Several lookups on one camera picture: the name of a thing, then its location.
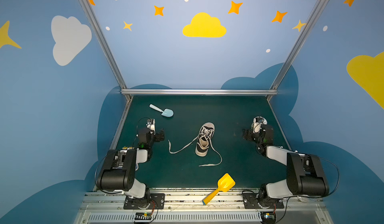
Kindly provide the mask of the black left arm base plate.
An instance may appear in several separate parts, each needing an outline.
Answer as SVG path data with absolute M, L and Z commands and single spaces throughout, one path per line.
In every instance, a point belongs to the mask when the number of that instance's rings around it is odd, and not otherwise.
M 126 196 L 124 210 L 163 210 L 165 204 L 164 193 L 149 193 L 141 199 Z

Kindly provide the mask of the black white canvas sneaker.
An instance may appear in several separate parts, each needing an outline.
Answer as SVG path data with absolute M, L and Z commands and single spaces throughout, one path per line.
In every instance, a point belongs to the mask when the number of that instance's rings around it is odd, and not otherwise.
M 207 155 L 208 149 L 212 145 L 212 138 L 215 133 L 215 125 L 207 122 L 202 125 L 199 131 L 195 153 L 204 157 Z

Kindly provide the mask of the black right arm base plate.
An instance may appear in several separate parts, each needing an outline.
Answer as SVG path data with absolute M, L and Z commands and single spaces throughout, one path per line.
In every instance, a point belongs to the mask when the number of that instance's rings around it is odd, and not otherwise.
M 245 209 L 283 209 L 284 203 L 281 199 L 269 198 L 265 194 L 253 193 L 250 190 L 242 192 Z

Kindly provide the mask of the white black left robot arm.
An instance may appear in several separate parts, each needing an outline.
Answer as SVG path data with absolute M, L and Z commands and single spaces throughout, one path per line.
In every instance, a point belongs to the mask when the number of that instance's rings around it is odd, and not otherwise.
M 95 173 L 96 187 L 107 194 L 123 193 L 131 199 L 148 199 L 149 188 L 136 177 L 136 167 L 153 156 L 156 142 L 165 140 L 163 129 L 156 133 L 150 128 L 139 131 L 139 146 L 131 149 L 109 150 L 102 167 Z

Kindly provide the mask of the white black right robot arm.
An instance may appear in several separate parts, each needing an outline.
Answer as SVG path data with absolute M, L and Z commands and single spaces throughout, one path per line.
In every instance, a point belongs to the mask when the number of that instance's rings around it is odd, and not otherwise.
M 308 197 L 319 199 L 333 194 L 340 183 L 340 171 L 333 191 L 330 190 L 323 158 L 298 153 L 276 146 L 273 143 L 274 130 L 270 125 L 256 123 L 250 129 L 243 129 L 243 138 L 256 144 L 258 154 L 277 161 L 286 167 L 286 178 L 276 183 L 263 184 L 258 193 L 258 202 L 269 206 L 285 198 Z

